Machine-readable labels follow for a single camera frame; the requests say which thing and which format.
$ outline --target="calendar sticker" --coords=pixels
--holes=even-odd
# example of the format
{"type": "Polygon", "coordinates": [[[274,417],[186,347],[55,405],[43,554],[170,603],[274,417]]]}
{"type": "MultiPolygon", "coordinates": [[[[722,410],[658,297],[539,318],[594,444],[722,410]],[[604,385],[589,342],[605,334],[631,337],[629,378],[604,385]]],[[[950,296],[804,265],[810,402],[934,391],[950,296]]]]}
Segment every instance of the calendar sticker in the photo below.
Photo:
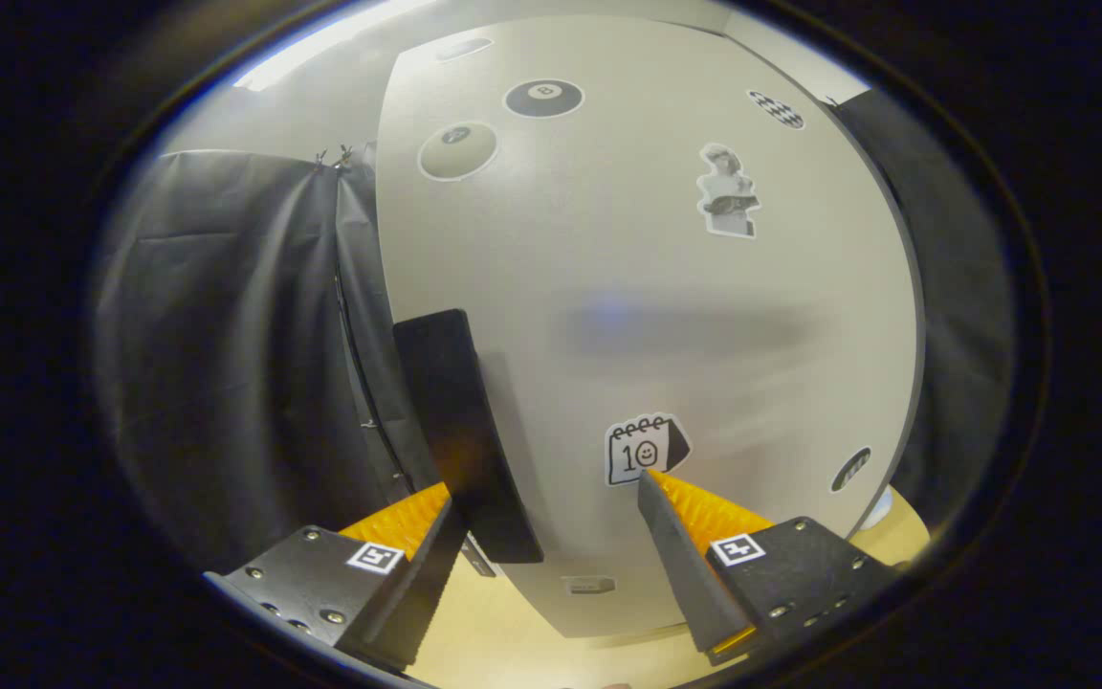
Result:
{"type": "Polygon", "coordinates": [[[604,467],[607,485],[640,478],[640,472],[670,472],[691,454],[691,441],[674,415],[640,415],[606,429],[604,467]]]}

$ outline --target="billiard ball sticker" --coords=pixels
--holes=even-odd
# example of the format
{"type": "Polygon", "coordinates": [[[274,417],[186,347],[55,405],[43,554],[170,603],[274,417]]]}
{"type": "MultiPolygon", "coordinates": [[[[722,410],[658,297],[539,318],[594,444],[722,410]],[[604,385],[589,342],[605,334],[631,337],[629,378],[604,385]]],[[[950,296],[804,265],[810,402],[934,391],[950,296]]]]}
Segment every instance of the billiard ball sticker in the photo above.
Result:
{"type": "Polygon", "coordinates": [[[691,441],[674,415],[640,415],[613,424],[603,441],[607,485],[637,481],[649,467],[673,471],[692,453],[691,441]]]}
{"type": "Polygon", "coordinates": [[[523,118],[557,118],[573,112],[585,100],[576,84],[560,78],[539,78],[508,89],[504,106],[523,118]]]}
{"type": "Polygon", "coordinates": [[[482,122],[458,122],[428,137],[419,149],[419,170],[436,182],[458,182],[496,157],[496,132],[482,122]]]}

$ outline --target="dark curtain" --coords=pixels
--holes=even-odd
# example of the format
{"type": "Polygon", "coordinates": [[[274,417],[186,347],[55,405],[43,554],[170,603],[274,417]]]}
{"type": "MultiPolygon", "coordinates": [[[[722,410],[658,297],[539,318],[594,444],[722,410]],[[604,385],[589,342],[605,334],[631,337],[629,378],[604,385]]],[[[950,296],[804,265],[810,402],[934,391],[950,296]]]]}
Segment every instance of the dark curtain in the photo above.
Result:
{"type": "Polygon", "coordinates": [[[869,90],[836,115],[882,169],[921,272],[921,401],[892,484],[932,531],[962,507],[1002,434],[1015,358],[1009,273],[997,223],[899,104],[869,90]]]}
{"type": "Polygon", "coordinates": [[[98,401],[128,480],[193,566],[235,569],[301,525],[341,528],[407,494],[361,429],[371,413],[337,288],[365,289],[352,236],[376,237],[358,182],[284,158],[175,153],[111,223],[95,276],[98,401]]]}

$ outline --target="8 ball sticker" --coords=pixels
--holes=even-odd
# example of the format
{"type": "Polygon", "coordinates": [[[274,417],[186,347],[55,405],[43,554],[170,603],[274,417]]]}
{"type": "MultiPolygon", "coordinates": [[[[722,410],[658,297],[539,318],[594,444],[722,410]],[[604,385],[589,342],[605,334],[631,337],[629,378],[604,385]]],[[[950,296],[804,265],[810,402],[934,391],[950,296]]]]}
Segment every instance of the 8 ball sticker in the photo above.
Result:
{"type": "Polygon", "coordinates": [[[365,543],[346,560],[349,567],[375,572],[375,574],[389,574],[398,567],[398,559],[406,557],[402,550],[381,546],[380,543],[365,543]]]}
{"type": "Polygon", "coordinates": [[[750,562],[753,559],[768,555],[759,547],[759,543],[756,543],[756,540],[749,534],[739,534],[738,536],[722,538],[722,540],[714,540],[712,549],[716,553],[716,557],[721,558],[725,567],[750,562]]]}
{"type": "Polygon", "coordinates": [[[583,100],[585,95],[576,84],[560,78],[539,78],[509,88],[504,106],[523,118],[555,118],[573,112],[583,100]]]}

